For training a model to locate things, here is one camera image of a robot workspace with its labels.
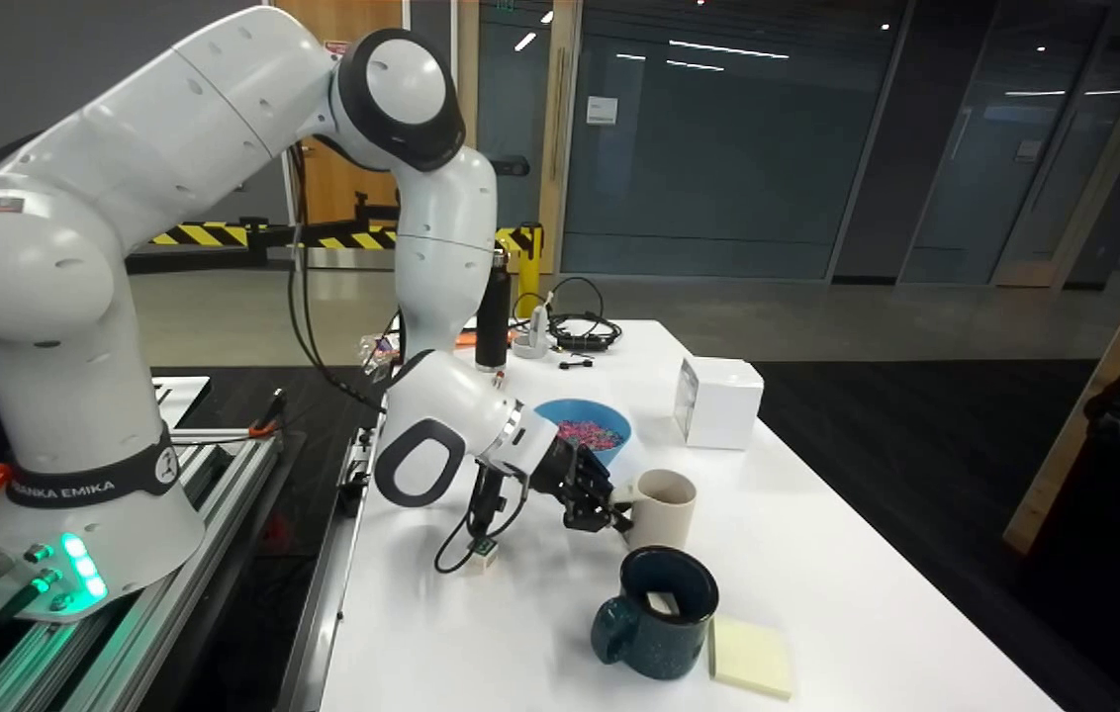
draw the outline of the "coffee cup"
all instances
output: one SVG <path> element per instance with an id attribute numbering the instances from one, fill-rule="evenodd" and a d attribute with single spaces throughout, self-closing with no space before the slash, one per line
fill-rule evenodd
<path id="1" fill-rule="evenodd" d="M 686 550 L 697 487 L 675 472 L 644 472 L 616 504 L 616 532 L 631 550 Z"/>
<path id="2" fill-rule="evenodd" d="M 604 664 L 675 680 L 702 657 L 718 602 L 718 579 L 693 553 L 640 546 L 620 561 L 620 595 L 596 610 L 591 645 Z"/>

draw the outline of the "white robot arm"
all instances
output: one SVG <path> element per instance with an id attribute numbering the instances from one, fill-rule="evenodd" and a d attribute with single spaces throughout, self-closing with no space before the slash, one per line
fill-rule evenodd
<path id="1" fill-rule="evenodd" d="M 427 355 L 391 389 L 383 454 L 439 418 L 464 451 L 515 459 L 521 409 L 449 355 L 495 246 L 495 169 L 464 147 L 449 73 L 405 33 L 330 55 L 293 16 L 247 10 L 0 163 L 0 418 L 20 469 L 0 550 L 78 537 L 98 565 L 90 595 L 28 619 L 86 619 L 195 553 L 121 256 L 313 135 L 391 169 L 405 201 L 397 298 L 405 347 Z"/>

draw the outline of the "blue plate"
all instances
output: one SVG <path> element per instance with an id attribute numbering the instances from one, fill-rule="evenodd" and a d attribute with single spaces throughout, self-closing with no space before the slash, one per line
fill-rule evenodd
<path id="1" fill-rule="evenodd" d="M 551 403 L 537 403 L 533 409 L 544 418 L 557 425 L 557 437 L 562 428 L 596 428 L 611 447 L 591 447 L 602 465 L 611 465 L 635 437 L 631 418 L 620 411 L 615 411 L 611 403 L 596 403 L 596 399 L 551 399 Z"/>

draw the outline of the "sticky note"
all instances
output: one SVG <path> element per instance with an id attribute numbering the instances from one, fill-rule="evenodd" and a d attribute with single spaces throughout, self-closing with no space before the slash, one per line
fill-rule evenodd
<path id="1" fill-rule="evenodd" d="M 792 657 L 777 629 L 712 619 L 707 624 L 712 680 L 792 701 Z"/>

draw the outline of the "table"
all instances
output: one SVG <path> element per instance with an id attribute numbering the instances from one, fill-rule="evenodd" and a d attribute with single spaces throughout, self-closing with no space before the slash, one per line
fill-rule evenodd
<path id="1" fill-rule="evenodd" d="M 430 557 L 464 513 L 467 469 L 427 511 L 364 500 L 346 546 L 319 710 L 1055 710 L 769 428 L 755 428 L 748 451 L 679 447 L 669 425 L 679 359 L 686 347 L 661 326 L 627 322 L 596 370 L 511 359 L 505 384 L 528 403 L 594 395 L 620 409 L 635 443 L 611 469 L 615 480 L 672 469 L 697 484 L 693 553 L 722 581 L 722 615 L 785 632 L 792 701 L 718 686 L 707 661 L 672 686 L 602 664 L 591 623 L 616 595 L 627 546 L 611 532 L 562 532 L 555 500 L 528 504 L 495 565 L 439 579 Z"/>

